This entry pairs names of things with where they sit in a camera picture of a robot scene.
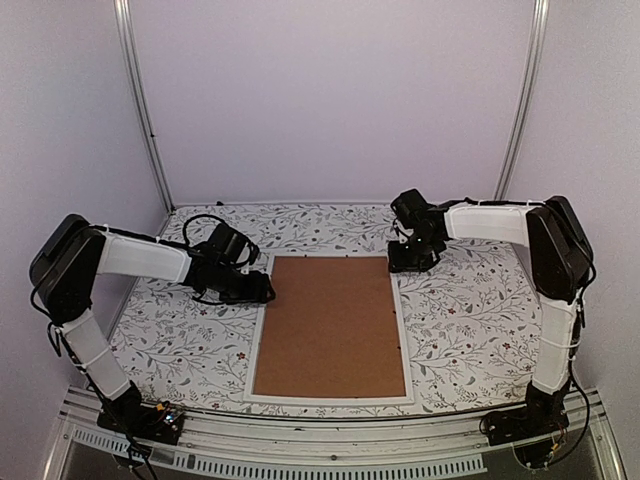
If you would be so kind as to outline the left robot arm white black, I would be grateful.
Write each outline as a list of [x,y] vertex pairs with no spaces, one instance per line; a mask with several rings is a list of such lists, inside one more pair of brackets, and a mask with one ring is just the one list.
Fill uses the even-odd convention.
[[106,225],[83,216],[63,219],[29,267],[31,306],[49,320],[50,342],[66,349],[111,419],[128,434],[148,426],[140,393],[111,351],[92,311],[99,275],[164,280],[183,285],[203,302],[213,291],[223,305],[267,304],[276,293],[268,274],[254,269],[259,247],[222,218],[204,241],[168,241]]

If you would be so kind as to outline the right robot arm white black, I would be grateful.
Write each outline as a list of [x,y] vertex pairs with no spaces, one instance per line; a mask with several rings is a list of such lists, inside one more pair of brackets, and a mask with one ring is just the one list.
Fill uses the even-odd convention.
[[516,422],[524,435],[539,435],[562,408],[584,326],[584,293],[597,275],[593,249],[570,201],[556,195],[544,201],[465,198],[431,204],[411,189],[390,208],[398,236],[387,248],[392,273],[429,271],[452,240],[499,241],[528,250],[542,333],[526,407]]

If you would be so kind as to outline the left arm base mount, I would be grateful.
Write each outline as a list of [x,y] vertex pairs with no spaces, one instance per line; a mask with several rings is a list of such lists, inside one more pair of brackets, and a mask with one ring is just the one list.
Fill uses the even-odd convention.
[[184,425],[184,410],[163,401],[144,405],[135,396],[122,396],[103,407],[97,425],[117,433],[128,433],[136,439],[177,445]]

